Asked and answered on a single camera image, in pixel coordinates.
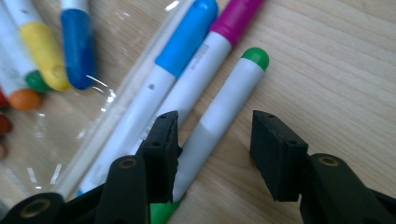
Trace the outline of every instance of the wooden table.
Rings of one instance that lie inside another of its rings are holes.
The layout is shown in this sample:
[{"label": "wooden table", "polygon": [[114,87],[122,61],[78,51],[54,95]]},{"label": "wooden table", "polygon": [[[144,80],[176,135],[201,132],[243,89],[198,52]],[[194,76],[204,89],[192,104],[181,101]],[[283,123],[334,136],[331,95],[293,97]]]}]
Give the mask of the wooden table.
[{"label": "wooden table", "polygon": [[[57,2],[35,0],[61,42]],[[92,141],[111,133],[166,40],[155,34],[170,22],[165,18],[180,14],[178,7],[165,10],[171,3],[91,2],[99,80],[107,87],[51,92],[37,111],[6,111],[14,132],[1,139],[9,148],[3,201],[50,190],[61,184],[51,182],[59,164],[62,176],[81,147],[97,150]],[[218,3],[223,9],[227,1]],[[183,125],[180,144],[246,49],[265,49],[270,65],[169,223],[302,223],[299,204],[275,203],[249,157],[253,110],[277,115],[309,144],[309,154],[343,159],[367,187],[396,198],[395,11],[390,0],[266,1]]]}]

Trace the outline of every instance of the green part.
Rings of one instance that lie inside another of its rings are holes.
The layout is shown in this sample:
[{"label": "green part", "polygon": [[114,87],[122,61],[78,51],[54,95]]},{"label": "green part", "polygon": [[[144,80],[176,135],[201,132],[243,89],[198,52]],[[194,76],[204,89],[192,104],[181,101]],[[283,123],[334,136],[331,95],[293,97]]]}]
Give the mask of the green part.
[{"label": "green part", "polygon": [[270,63],[270,57],[265,50],[260,48],[247,49],[241,58],[251,60],[256,63],[262,70],[266,70]]},{"label": "green part", "polygon": [[50,91],[51,88],[47,85],[44,81],[43,77],[41,76],[40,72],[35,70],[29,73],[26,76],[26,83],[30,87],[30,89],[37,91],[37,92],[46,92]]},{"label": "green part", "polygon": [[151,203],[151,224],[165,224],[172,214],[178,209],[178,203]]}]

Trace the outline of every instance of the magenta marker cap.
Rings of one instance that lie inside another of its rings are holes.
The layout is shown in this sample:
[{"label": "magenta marker cap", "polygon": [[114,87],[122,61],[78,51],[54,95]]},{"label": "magenta marker cap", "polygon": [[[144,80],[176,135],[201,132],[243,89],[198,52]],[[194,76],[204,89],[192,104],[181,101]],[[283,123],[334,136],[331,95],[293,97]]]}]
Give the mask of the magenta marker cap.
[{"label": "magenta marker cap", "polygon": [[263,2],[264,0],[231,0],[211,25],[210,31],[224,36],[234,47]]}]

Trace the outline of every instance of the clear plastic packaging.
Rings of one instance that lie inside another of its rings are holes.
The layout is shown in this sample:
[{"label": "clear plastic packaging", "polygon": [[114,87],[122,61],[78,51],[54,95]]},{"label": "clear plastic packaging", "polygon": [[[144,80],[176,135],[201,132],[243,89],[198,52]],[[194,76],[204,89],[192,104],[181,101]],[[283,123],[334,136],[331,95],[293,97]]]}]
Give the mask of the clear plastic packaging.
[{"label": "clear plastic packaging", "polygon": [[[62,43],[58,1],[33,1]],[[8,207],[31,195],[56,191],[73,197],[120,116],[173,33],[188,1],[90,2],[98,78],[85,91],[42,93],[31,112],[2,109],[13,130],[0,138],[0,198]]]}]

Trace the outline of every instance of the blue marker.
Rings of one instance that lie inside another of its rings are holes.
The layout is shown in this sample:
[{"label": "blue marker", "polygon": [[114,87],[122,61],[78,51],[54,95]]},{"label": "blue marker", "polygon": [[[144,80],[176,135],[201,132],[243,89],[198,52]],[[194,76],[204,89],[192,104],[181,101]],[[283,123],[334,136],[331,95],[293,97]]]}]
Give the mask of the blue marker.
[{"label": "blue marker", "polygon": [[63,0],[61,22],[64,38],[64,60],[70,84],[89,88],[96,79],[93,30],[88,0]]},{"label": "blue marker", "polygon": [[135,143],[181,75],[192,55],[198,50],[218,14],[215,0],[196,0],[156,58],[143,86],[109,136],[88,173],[81,182],[79,193],[85,193],[106,181],[106,174],[118,157],[134,154]]}]

